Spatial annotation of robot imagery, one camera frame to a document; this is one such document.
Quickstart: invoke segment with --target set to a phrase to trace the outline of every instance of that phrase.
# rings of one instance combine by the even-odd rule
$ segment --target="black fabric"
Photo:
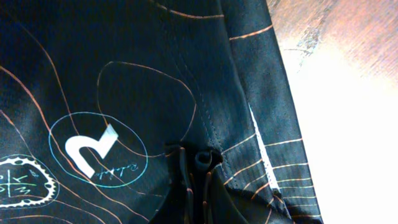
[[[209,220],[321,223],[270,25],[262,1],[2,1],[0,220],[178,223],[177,142],[223,157]]]

